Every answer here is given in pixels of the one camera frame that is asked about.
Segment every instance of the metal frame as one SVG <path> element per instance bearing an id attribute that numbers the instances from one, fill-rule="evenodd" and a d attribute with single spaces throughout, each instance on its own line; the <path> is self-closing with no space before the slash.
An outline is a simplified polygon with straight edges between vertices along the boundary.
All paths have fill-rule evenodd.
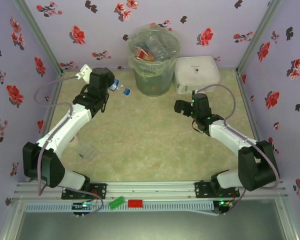
<path id="1" fill-rule="evenodd" d="M 196 198 L 195 182 L 196 181 L 106 182 L 107 193 L 104 202 L 107 206 L 113 199 L 123 196 L 126 200 L 144 200 L 148 205 L 148 211 L 191 211 L 215 216 L 215 213 L 207 211 L 212 210 L 210 206 L 213 200 L 232 200 L 231 196 L 228 198 Z M 24 214 L 28 211 L 35 212 L 33 207 L 31 208 L 29 206 L 39 206 L 38 212 L 74 212 L 69 207 L 64 209 L 58 206 L 80 202 L 79 200 L 62 200 L 61 195 L 63 189 L 61 187 L 46 187 L 43 194 L 38 196 L 37 184 L 37 182 L 20 182 L 17 185 L 11 208 L 2 228 L 0 240 L 18 239 L 19 229 L 23 226 Z M 299 239 L 294 226 L 294 218 L 289 215 L 290 206 L 288 195 L 282 182 L 280 182 L 278 188 L 274 190 L 259 188 L 252 192 L 246 192 L 242 201 L 248 200 L 274 200 L 286 239 Z M 151 207 L 151 205 L 160 205 L 161 207 Z M 175 207 L 177 205 L 183 206 L 182 209 L 177 210 Z M 126 207 L 121 208 L 120 211 L 131 212 Z M 106 207 L 104 212 L 110 212 L 108 207 Z"/>
<path id="2" fill-rule="evenodd" d="M 40 28 L 35 21 L 33 15 L 29 11 L 29 8 L 24 0 L 14 0 L 18 9 L 21 11 L 25 17 L 28 25 L 33 31 L 34 35 L 37 37 L 38 42 L 43 47 L 44 51 L 49 56 L 53 66 L 61 76 L 61 71 L 59 64 L 47 42 L 43 33 L 40 31 Z M 240 64 L 237 68 L 236 79 L 242 94 L 243 102 L 247 111 L 247 116 L 251 124 L 251 129 L 255 139 L 260 140 L 260 133 L 258 126 L 255 124 L 255 117 L 251 110 L 250 101 L 248 100 L 244 86 L 241 81 L 241 71 L 245 68 L 248 60 L 253 54 L 254 49 L 257 47 L 257 43 L 262 37 L 267 25 L 274 16 L 276 10 L 278 9 L 282 0 L 273 0 L 270 3 L 270 6 L 261 21 L 257 32 L 255 33 L 247 51 L 245 52 Z M 53 94 L 51 98 L 51 104 L 55 104 L 58 101 L 58 96 L 61 90 L 62 83 L 57 83 L 54 86 Z M 54 114 L 54 108 L 50 108 L 47 111 L 45 117 L 45 129 L 41 131 L 41 135 L 45 135 L 49 129 L 50 124 Z M 187 203 L 189 206 L 196 203 L 211 203 L 211 201 L 216 200 L 220 201 L 221 198 L 196 198 L 196 192 L 194 189 L 194 183 L 198 181 L 158 181 L 158 182 L 106 182 L 107 194 L 104 200 L 107 205 L 113 199 L 116 199 L 120 196 L 123 196 L 126 200 L 128 199 L 142 199 L 146 203 L 155 204 L 184 204 Z M 47 187 L 41 196 L 37 194 L 37 183 L 35 182 L 20 182 L 15 190 L 10 209 L 6 216 L 2 231 L 0 234 L 0 240 L 16 240 L 18 238 L 19 229 L 23 226 L 24 214 L 27 212 L 29 205 L 38 204 L 38 205 L 60 205 L 60 204 L 72 204 L 72 200 L 62 200 L 62 188 L 49 188 Z M 232 197 L 222 198 L 222 200 L 232 200 Z M 273 190 L 266 190 L 259 188 L 253 192 L 247 192 L 242 201 L 248 200 L 274 200 L 276 205 L 278 216 L 280 218 L 285 236 L 287 240 L 298 240 L 298 231 L 295 226 L 294 217 L 292 216 L 292 211 L 288 201 L 288 195 L 286 189 L 281 182 L 278 188 Z M 196 213 L 203 213 L 200 209 L 183 209 L 184 211 L 192 211 Z"/>
<path id="3" fill-rule="evenodd" d="M 61 76 L 62 73 L 61 73 L 61 69 L 60 69 L 59 63 L 57 61 L 57 58 L 54 55 L 51 47 L 49 46 L 46 37 L 42 33 L 35 17 L 31 13 L 26 1 L 25 0 L 13 0 L 13 1 L 15 3 L 16 7 L 18 8 L 18 10 L 23 15 L 26 23 L 28 24 L 29 28 L 33 32 L 34 36 L 36 37 L 36 40 L 39 42 L 39 44 L 43 48 L 44 52 L 49 57 L 53 67 L 56 70 L 56 72 L 58 73 L 59 76 Z"/>
<path id="4" fill-rule="evenodd" d="M 246 49 L 239 66 L 237 68 L 237 71 L 241 73 L 243 69 L 248 64 L 249 59 L 251 58 L 252 54 L 254 53 L 255 49 L 257 48 L 257 44 L 259 40 L 264 35 L 264 32 L 266 31 L 269 23 L 271 23 L 272 18 L 276 14 L 276 11 L 278 10 L 280 4 L 283 2 L 283 0 L 272 0 L 268 6 L 268 9 L 263 16 L 263 19 L 261 20 L 261 23 L 259 24 L 257 31 L 255 32 L 251 43 L 249 44 L 248 48 Z"/>

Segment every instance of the glass panel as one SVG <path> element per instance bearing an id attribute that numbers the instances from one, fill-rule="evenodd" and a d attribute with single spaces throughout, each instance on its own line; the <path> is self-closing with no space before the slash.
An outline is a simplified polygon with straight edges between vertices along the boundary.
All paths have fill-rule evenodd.
<path id="1" fill-rule="evenodd" d="M 214 217 L 193 212 L 25 213 L 19 240 L 285 240 L 274 201 L 244 200 Z"/>

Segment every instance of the water bottle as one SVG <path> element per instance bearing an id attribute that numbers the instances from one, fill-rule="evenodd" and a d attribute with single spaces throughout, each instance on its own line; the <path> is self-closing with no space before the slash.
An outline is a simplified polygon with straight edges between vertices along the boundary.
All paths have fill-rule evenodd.
<path id="1" fill-rule="evenodd" d="M 130 89 L 120 84 L 118 79 L 115 79 L 114 83 L 108 89 L 112 92 L 123 93 L 126 96 L 130 94 Z"/>
<path id="2" fill-rule="evenodd" d="M 165 50 L 167 51 L 167 53 L 169 55 L 169 59 L 172 59 L 173 57 L 175 57 L 177 55 L 177 50 L 173 46 L 168 46 L 165 48 Z"/>
<path id="3" fill-rule="evenodd" d="M 162 46 L 161 42 L 155 35 L 150 36 L 145 41 L 145 43 L 149 47 L 149 50 L 156 61 L 163 62 L 164 60 L 167 60 L 169 58 L 169 53 L 165 50 L 165 48 Z"/>

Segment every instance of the white box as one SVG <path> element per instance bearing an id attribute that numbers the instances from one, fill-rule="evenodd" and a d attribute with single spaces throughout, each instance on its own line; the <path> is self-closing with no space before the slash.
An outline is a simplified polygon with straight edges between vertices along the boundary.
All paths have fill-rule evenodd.
<path id="1" fill-rule="evenodd" d="M 218 84 L 220 79 L 216 62 L 211 56 L 176 59 L 173 84 L 178 94 L 192 94 L 192 91 L 211 84 Z M 209 87 L 205 92 L 213 92 L 215 89 L 215 86 Z"/>

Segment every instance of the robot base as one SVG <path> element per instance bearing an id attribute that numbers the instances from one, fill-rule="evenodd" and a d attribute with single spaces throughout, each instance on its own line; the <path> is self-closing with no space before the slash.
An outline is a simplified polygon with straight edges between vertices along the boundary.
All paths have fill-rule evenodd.
<path id="1" fill-rule="evenodd" d="M 238 198 L 240 197 L 239 190 L 235 187 L 227 189 L 215 189 L 211 186 L 209 181 L 198 181 L 194 183 L 195 197 L 197 199 L 209 199 L 209 198 Z"/>
<path id="2" fill-rule="evenodd" d="M 90 183 L 89 188 L 85 190 L 87 192 L 97 194 L 102 199 L 106 198 L 107 184 L 106 183 Z M 65 189 L 62 191 L 61 199 L 63 200 L 92 200 L 95 197 L 88 194 L 82 194 L 76 191 Z"/>

